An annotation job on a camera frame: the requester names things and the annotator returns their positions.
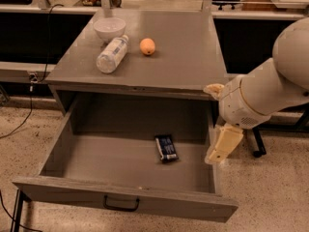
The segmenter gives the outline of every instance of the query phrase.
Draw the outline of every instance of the white bottle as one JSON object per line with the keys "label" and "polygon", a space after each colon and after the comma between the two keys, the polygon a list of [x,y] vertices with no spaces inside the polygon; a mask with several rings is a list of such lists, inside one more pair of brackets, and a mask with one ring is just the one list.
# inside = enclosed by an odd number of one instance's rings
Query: white bottle
{"label": "white bottle", "polygon": [[127,35],[114,38],[97,58],[97,67],[103,73],[114,72],[127,53]]}

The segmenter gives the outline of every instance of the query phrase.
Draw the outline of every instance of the gray tabletop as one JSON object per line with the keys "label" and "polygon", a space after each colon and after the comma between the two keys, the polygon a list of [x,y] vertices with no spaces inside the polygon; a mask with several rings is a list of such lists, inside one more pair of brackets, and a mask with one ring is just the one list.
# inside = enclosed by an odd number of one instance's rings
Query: gray tabletop
{"label": "gray tabletop", "polygon": [[[126,21],[128,53],[113,73],[98,70],[105,48],[93,29],[99,18]],[[152,38],[156,51],[144,56],[139,43]],[[211,14],[198,11],[98,10],[55,70],[49,84],[148,87],[159,90],[202,91],[211,83],[228,81]]]}

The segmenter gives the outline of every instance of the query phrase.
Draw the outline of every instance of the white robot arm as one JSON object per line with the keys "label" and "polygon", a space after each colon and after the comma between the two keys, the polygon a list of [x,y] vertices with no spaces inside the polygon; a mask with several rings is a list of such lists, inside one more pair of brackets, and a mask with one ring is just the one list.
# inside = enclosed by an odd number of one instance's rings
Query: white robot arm
{"label": "white robot arm", "polygon": [[210,85],[205,92],[219,101],[219,114],[226,121],[215,127],[206,163],[221,162],[242,140],[242,130],[252,129],[286,107],[309,102],[309,18],[286,28],[277,38],[272,58],[249,74],[226,85]]}

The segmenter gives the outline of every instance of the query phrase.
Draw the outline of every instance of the orange ball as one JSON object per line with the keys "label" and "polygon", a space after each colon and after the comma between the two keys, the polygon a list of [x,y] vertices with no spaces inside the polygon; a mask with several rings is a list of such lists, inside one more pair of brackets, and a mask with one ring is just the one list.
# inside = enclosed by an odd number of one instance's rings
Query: orange ball
{"label": "orange ball", "polygon": [[150,56],[155,52],[155,42],[150,38],[142,40],[139,44],[139,47],[141,51],[147,56]]}

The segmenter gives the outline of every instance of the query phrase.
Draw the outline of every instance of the black cable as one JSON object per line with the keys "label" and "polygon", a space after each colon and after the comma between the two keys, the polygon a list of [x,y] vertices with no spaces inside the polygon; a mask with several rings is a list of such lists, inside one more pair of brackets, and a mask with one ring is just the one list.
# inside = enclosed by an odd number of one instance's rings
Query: black cable
{"label": "black cable", "polygon": [[[2,198],[2,193],[1,193],[1,189],[0,189],[0,201],[1,201],[1,206],[3,208],[3,210],[6,212],[6,214],[10,217],[10,219],[13,221],[13,222],[16,222],[16,220],[13,218],[13,216],[11,216],[11,214],[8,212],[7,208],[4,206],[4,202],[3,202],[3,198]],[[32,229],[32,228],[28,228],[26,226],[23,226],[21,224],[19,224],[20,227],[24,228],[24,229],[27,229],[29,231],[35,231],[35,232],[42,232],[42,230],[37,230],[37,229]]]}
{"label": "black cable", "polygon": [[10,133],[5,134],[5,135],[0,135],[0,139],[12,135],[14,132],[16,132],[19,128],[21,128],[26,123],[26,121],[28,120],[28,118],[32,114],[32,110],[33,110],[32,109],[32,92],[33,92],[33,84],[31,84],[31,86],[30,86],[30,112],[28,113],[27,117],[23,120],[23,122],[18,127],[16,127],[14,130],[12,130]]}
{"label": "black cable", "polygon": [[48,13],[48,16],[47,16],[48,47],[47,47],[46,64],[45,64],[45,69],[44,69],[44,72],[43,72],[43,76],[42,76],[41,80],[38,80],[38,82],[43,82],[43,81],[46,79],[47,66],[48,66],[49,57],[50,57],[50,50],[51,50],[50,15],[51,15],[51,13],[52,13],[52,10],[53,10],[55,7],[64,7],[64,5],[63,5],[63,4],[55,4],[55,5],[53,5],[53,6],[50,8],[50,10],[49,10],[49,13]]}

